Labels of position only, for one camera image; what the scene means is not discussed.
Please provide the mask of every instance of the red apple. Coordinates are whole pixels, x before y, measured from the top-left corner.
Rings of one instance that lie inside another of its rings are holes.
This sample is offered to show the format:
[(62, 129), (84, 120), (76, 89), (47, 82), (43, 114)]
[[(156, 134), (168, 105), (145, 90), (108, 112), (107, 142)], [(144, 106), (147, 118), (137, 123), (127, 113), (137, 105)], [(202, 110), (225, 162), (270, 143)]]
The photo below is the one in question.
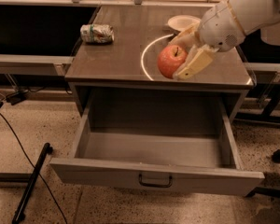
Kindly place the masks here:
[(188, 54), (178, 45), (169, 45), (158, 56), (158, 68), (167, 78), (173, 78), (173, 73), (185, 62)]

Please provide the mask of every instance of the drawer handle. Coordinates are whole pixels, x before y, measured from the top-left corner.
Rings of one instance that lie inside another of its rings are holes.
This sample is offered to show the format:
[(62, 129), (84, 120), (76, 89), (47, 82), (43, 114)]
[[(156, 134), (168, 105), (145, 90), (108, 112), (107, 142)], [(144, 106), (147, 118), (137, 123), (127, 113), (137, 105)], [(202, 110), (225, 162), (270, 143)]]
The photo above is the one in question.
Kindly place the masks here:
[(167, 188), (170, 188), (172, 186), (173, 179), (172, 179), (171, 176), (169, 176), (168, 184), (145, 183), (145, 182), (142, 181), (142, 175), (139, 175), (139, 183), (140, 183), (141, 186), (145, 186), (145, 187), (167, 189)]

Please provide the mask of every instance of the white bowl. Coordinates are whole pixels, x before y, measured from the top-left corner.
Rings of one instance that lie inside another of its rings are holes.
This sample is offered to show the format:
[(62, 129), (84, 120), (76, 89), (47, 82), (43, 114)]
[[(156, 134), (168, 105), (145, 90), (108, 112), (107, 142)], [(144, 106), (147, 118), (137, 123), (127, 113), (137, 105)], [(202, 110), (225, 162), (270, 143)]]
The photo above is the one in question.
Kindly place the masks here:
[(198, 22), (200, 22), (199, 18), (189, 15), (179, 15), (168, 20), (168, 26), (174, 31), (175, 34), (179, 34), (189, 25)]

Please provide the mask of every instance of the soda can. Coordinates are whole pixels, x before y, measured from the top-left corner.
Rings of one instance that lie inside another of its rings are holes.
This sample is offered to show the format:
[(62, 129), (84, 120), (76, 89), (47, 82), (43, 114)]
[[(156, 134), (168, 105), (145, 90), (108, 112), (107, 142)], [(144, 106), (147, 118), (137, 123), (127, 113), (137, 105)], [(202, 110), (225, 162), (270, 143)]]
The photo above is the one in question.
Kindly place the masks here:
[(87, 43), (111, 43), (114, 41), (113, 27), (110, 25), (88, 24), (80, 29), (81, 38)]

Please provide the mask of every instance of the speckled floor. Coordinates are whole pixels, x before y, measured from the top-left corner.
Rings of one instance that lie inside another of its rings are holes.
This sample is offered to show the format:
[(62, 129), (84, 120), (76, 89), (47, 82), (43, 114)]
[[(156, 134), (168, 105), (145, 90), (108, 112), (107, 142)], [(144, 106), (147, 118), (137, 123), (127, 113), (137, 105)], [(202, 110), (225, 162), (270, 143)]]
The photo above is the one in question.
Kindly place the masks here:
[[(53, 146), (41, 174), (67, 223), (280, 224), (280, 199), (262, 195), (244, 198), (64, 184), (49, 161), (52, 157), (66, 157), (71, 149), (80, 120), (74, 102), (32, 99), (14, 106), (4, 104), (0, 112), (10, 122), (33, 163), (45, 143)], [(264, 184), (280, 188), (280, 164), (271, 161), (272, 153), (280, 148), (280, 125), (236, 120), (232, 128), (246, 170), (264, 172), (267, 175)], [(32, 172), (1, 117), (0, 172)], [(23, 187), (0, 188), (0, 224), (11, 223), (23, 192)], [(65, 223), (40, 178), (25, 215), (22, 223)]]

